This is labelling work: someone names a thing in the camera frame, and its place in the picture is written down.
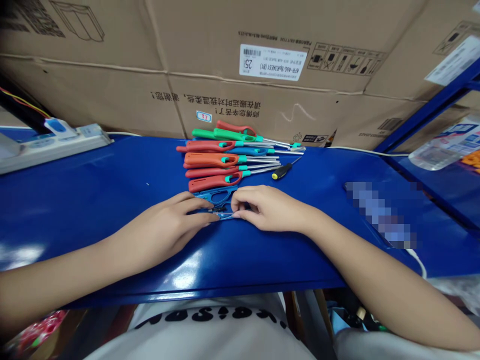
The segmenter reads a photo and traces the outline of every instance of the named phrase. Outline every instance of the forearm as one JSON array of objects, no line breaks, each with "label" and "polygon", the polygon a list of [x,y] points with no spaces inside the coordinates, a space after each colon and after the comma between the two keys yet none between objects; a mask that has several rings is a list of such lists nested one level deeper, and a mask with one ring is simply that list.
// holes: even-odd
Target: forearm
[{"label": "forearm", "polygon": [[106,241],[0,272],[0,335],[15,335],[41,316],[128,274]]},{"label": "forearm", "polygon": [[321,211],[313,213],[304,234],[386,327],[427,346],[480,349],[480,330],[427,281]]}]

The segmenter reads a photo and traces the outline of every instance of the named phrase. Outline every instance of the red wire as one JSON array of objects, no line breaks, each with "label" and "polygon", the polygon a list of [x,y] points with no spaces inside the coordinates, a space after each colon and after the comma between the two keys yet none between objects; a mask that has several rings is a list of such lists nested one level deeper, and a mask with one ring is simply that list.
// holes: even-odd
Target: red wire
[{"label": "red wire", "polygon": [[14,99],[17,103],[22,104],[22,105],[24,105],[24,106],[26,106],[26,107],[28,107],[28,108],[30,108],[30,109],[32,109],[32,110],[35,110],[35,111],[36,111],[37,113],[39,113],[43,118],[45,117],[45,114],[44,114],[43,112],[38,111],[36,108],[31,107],[31,106],[28,105],[27,103],[24,103],[24,102],[18,100],[17,98],[15,98],[15,97],[14,97],[13,99]]},{"label": "red wire", "polygon": [[[10,91],[5,90],[3,87],[0,87],[0,90],[3,91],[3,92],[5,92],[5,93],[7,93],[7,94],[13,95]],[[43,114],[41,111],[38,111],[36,108],[28,105],[27,103],[24,103],[23,101],[17,99],[16,97],[13,97],[13,96],[12,96],[12,99],[15,100],[17,103],[23,105],[23,106],[26,106],[26,107],[28,107],[28,108],[30,108],[30,109],[32,109],[32,110],[35,110],[35,111],[36,111],[37,113],[39,113],[42,117],[45,117],[45,114]]]}]

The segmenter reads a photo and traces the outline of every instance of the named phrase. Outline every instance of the white t-shirt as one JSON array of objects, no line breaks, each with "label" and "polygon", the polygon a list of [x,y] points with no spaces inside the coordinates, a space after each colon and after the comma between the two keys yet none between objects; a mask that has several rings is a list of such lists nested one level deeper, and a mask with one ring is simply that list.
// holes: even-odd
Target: white t-shirt
[{"label": "white t-shirt", "polygon": [[[315,359],[287,327],[278,307],[272,306],[273,314],[249,305],[230,306],[228,301],[203,303],[163,312],[156,310],[165,309],[165,303],[149,304],[135,314],[126,333],[86,360]],[[334,347],[338,360],[480,360],[480,351],[441,350],[391,333],[353,329],[341,331]]]}]

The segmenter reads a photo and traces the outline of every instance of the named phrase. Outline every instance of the yellow wire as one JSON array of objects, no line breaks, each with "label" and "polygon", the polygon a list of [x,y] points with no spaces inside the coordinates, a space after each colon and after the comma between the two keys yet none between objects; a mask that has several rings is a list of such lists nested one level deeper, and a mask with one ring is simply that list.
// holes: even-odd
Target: yellow wire
[{"label": "yellow wire", "polygon": [[42,109],[39,109],[38,107],[36,107],[35,105],[32,105],[31,103],[29,103],[27,100],[24,100],[22,99],[20,96],[17,96],[17,95],[13,95],[12,93],[9,93],[9,92],[6,92],[6,91],[3,91],[3,90],[0,90],[2,93],[4,94],[7,94],[13,98],[16,98],[16,99],[19,99],[20,101],[23,101],[25,104],[28,104],[30,105],[32,108],[38,110],[39,112],[41,112],[43,115],[45,115],[45,119],[50,119],[51,116],[48,115],[45,111],[43,111]]}]

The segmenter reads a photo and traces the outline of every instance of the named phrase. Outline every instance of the hand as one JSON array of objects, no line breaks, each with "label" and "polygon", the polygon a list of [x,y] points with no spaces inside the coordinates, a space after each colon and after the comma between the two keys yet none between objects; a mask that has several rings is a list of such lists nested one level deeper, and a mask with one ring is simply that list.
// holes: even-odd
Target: hand
[{"label": "hand", "polygon": [[143,272],[181,251],[199,230],[220,218],[197,209],[211,209],[205,199],[182,192],[154,205],[106,238],[109,258],[128,272]]},{"label": "hand", "polygon": [[[252,211],[245,210],[249,203]],[[242,218],[260,230],[301,233],[308,217],[319,210],[295,200],[270,186],[244,186],[233,193],[231,210],[234,218]]]}]

